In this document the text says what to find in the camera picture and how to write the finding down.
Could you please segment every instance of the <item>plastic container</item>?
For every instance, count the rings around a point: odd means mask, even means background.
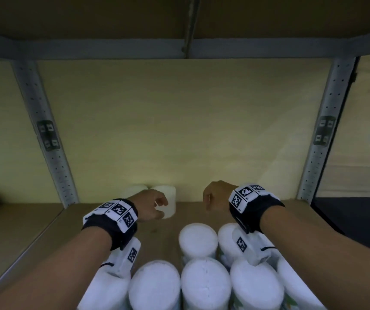
[[[206,224],[188,224],[179,233],[179,246],[183,265],[195,258],[215,258],[218,235]]]
[[[184,310],[227,310],[231,296],[228,271],[217,260],[190,261],[182,271]]]
[[[282,309],[287,310],[325,310],[326,307],[318,300],[306,283],[298,276],[286,259],[281,258],[277,264],[277,272],[286,289]]]
[[[223,225],[218,231],[218,260],[229,270],[234,261],[242,257],[242,251],[233,240],[232,233],[238,227],[237,223]]]
[[[284,299],[284,286],[277,272],[268,264],[257,266],[239,259],[231,267],[232,309],[278,310]]]
[[[180,310],[180,291],[178,270],[167,261],[151,261],[131,280],[130,306],[133,310]]]
[[[165,214],[163,218],[167,219],[174,215],[176,212],[176,188],[174,186],[161,185],[152,187],[151,189],[155,189],[165,194],[167,205],[156,206],[157,210],[162,211]]]
[[[120,198],[129,198],[133,195],[136,195],[136,193],[141,192],[142,190],[148,189],[145,185],[132,185],[129,187],[126,187],[124,191],[120,194]]]
[[[261,240],[266,247],[275,247],[274,244],[265,236],[263,233],[259,233]],[[278,249],[267,249],[271,253],[271,257],[267,260],[267,263],[277,270],[278,260],[282,257]]]
[[[97,271],[84,293],[78,310],[128,310],[127,290],[128,277],[121,279],[110,275],[102,267]]]

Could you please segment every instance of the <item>forearm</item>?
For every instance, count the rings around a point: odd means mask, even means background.
[[[260,227],[328,309],[370,309],[369,248],[278,206]]]
[[[99,227],[82,230],[74,239],[0,294],[0,310],[74,310],[112,240]]]

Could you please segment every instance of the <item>white lid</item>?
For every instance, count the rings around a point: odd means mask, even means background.
[[[182,293],[192,306],[212,310],[228,304],[231,280],[225,267],[212,258],[191,260],[181,276]]]
[[[219,247],[224,254],[231,255],[233,259],[242,257],[243,255],[242,251],[233,240],[233,231],[237,227],[237,223],[228,223],[223,225],[218,231]]]
[[[84,293],[77,309],[79,310],[110,310],[126,298],[129,277],[124,279],[108,274],[100,268]]]
[[[180,276],[167,261],[146,263],[133,276],[129,288],[134,310],[168,310],[178,301]]]
[[[206,224],[188,224],[179,233],[179,246],[182,252],[191,258],[207,257],[216,251],[218,236]]]
[[[252,266],[245,259],[239,259],[231,267],[230,275],[235,295],[241,302],[256,309],[280,309],[284,286],[268,263]]]
[[[318,298],[313,294],[310,288],[308,288],[306,283],[293,270],[291,265],[288,264],[286,259],[281,258],[278,261],[277,272],[281,277],[287,293],[297,303],[306,303],[310,307],[314,306],[324,308],[320,300],[318,300]]]

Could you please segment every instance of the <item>perforated metal upright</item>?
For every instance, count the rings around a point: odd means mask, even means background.
[[[354,81],[356,62],[355,57],[334,59],[327,78],[312,143],[297,193],[297,199],[306,200],[309,204],[316,194],[348,89]]]
[[[58,135],[35,61],[13,61],[12,68],[54,185],[64,207],[79,203],[72,173]]]

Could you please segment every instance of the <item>black wrist strap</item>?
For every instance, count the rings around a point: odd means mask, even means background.
[[[247,204],[243,213],[239,213],[238,210],[229,203],[229,211],[234,217],[235,221],[245,231],[245,233],[253,233],[254,231],[260,231],[260,219],[264,212],[275,205],[285,207],[285,205],[278,199],[266,195],[258,196],[253,201]]]
[[[125,203],[129,204],[134,212],[137,215],[137,210],[134,204],[127,199],[114,199],[114,200],[122,200]],[[122,233],[120,231],[119,226],[115,221],[107,217],[105,214],[96,215],[93,214],[87,219],[87,222],[83,225],[83,229],[91,226],[97,226],[101,229],[104,229],[112,238],[112,247],[110,250],[115,250],[117,248],[120,248],[120,250],[123,250],[125,246],[129,243],[131,238],[134,236],[134,234],[137,232],[137,223],[133,223],[125,233]]]

